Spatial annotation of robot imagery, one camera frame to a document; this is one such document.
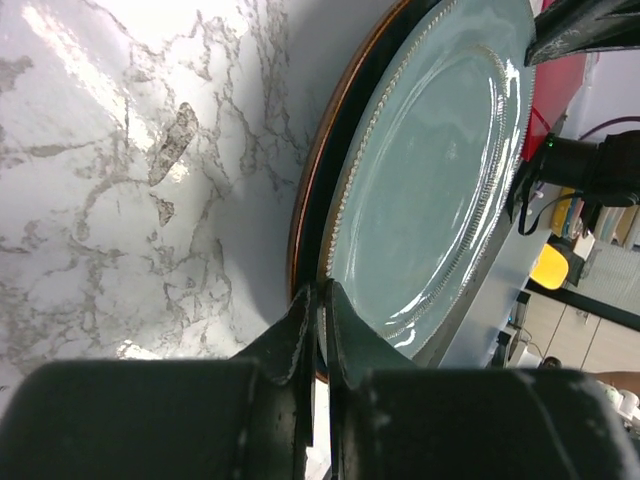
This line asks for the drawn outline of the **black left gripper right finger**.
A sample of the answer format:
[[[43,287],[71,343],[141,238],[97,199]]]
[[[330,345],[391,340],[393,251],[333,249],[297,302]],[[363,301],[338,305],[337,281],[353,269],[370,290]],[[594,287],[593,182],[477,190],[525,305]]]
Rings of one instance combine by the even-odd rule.
[[[635,479],[603,389],[562,369],[416,366],[325,287],[336,479]]]

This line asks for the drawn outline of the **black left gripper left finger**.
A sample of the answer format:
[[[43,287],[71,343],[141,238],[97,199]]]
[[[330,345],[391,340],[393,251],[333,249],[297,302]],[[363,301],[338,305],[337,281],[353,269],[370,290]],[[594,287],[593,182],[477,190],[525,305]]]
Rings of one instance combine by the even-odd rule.
[[[1,422],[5,479],[301,479],[313,439],[317,293],[226,360],[70,360]]]

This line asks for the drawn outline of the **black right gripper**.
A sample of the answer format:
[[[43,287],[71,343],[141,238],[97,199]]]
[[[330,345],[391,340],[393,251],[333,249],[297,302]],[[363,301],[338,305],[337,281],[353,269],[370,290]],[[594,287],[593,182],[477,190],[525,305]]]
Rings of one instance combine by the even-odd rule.
[[[637,50],[639,0],[561,0],[535,18],[535,39],[525,54],[527,66],[574,54]],[[604,207],[639,203],[639,134],[609,135],[601,143],[550,135],[515,177],[506,207],[519,208],[518,233],[533,234],[539,220],[526,220],[534,186],[566,187],[561,201],[579,198]]]

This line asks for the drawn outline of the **brown plate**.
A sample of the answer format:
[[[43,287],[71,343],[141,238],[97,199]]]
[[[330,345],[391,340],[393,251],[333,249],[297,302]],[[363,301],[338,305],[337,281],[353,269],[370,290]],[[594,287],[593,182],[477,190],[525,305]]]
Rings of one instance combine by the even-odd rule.
[[[368,32],[335,87],[302,170],[287,251],[288,297],[316,279],[325,221],[351,139],[387,65],[440,1],[398,1]]]

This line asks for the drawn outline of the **grey-blue ceramic plate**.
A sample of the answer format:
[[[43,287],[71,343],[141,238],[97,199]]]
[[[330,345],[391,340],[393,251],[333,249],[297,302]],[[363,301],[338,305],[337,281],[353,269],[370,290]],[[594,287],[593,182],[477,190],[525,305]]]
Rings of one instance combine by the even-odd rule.
[[[526,1],[441,1],[391,58],[338,177],[317,276],[407,357],[478,268],[519,162],[534,71]]]

